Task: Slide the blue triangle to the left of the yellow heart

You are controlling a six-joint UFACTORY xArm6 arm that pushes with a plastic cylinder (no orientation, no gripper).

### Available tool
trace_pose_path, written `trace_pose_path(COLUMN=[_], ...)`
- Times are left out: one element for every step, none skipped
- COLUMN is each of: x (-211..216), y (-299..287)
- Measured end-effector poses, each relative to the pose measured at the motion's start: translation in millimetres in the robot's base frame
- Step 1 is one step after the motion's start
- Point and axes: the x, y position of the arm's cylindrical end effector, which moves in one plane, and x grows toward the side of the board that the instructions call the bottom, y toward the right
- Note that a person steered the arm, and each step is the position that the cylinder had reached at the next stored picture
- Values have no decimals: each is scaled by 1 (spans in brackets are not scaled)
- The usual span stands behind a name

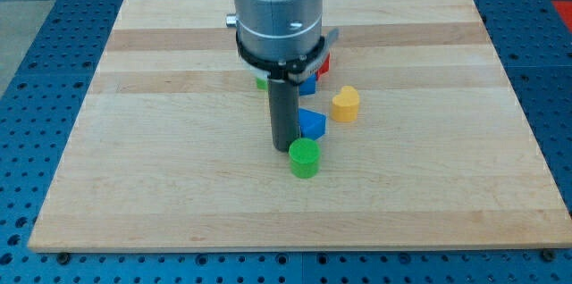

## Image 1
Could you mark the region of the black clamp ring mount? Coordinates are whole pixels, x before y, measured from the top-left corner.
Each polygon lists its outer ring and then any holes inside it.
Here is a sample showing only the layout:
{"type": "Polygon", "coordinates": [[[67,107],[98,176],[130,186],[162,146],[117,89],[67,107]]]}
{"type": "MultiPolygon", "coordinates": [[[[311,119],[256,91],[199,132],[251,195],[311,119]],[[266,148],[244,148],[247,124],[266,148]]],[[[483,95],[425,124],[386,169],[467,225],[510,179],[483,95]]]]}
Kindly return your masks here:
{"type": "Polygon", "coordinates": [[[248,71],[260,79],[289,81],[300,85],[318,72],[330,54],[331,46],[339,38],[339,29],[334,28],[321,36],[316,46],[308,53],[290,60],[270,61],[255,56],[247,50],[235,35],[239,57],[248,71]]]}

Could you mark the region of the green block behind arm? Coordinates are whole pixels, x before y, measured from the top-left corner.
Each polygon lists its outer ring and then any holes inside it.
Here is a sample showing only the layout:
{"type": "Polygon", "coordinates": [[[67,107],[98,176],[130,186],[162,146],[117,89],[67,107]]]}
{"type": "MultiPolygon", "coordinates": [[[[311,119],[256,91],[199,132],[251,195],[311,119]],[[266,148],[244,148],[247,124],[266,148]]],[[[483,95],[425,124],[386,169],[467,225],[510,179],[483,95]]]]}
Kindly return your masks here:
{"type": "Polygon", "coordinates": [[[260,90],[267,90],[268,89],[266,79],[256,78],[256,85],[257,85],[257,89],[260,89],[260,90]]]}

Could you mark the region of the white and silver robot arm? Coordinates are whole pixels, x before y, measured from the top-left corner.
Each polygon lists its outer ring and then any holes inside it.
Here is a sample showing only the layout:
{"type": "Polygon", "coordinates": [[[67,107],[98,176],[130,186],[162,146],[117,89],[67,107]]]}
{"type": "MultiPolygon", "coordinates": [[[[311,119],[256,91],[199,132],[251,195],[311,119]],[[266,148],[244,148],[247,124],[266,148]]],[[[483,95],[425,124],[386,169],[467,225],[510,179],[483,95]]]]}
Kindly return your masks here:
{"type": "Polygon", "coordinates": [[[241,61],[267,82],[273,146],[301,137],[299,86],[325,63],[339,31],[322,32],[323,0],[233,0],[241,61]]]}

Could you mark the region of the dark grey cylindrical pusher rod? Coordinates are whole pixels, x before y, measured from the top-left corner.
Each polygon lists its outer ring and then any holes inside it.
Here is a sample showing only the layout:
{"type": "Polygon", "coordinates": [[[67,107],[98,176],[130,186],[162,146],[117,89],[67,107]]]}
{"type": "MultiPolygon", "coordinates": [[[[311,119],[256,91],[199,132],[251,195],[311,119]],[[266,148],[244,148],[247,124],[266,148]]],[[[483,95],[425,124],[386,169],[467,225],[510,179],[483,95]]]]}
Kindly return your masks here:
{"type": "Polygon", "coordinates": [[[269,110],[274,147],[287,152],[300,137],[299,87],[284,80],[268,81],[269,110]]]}

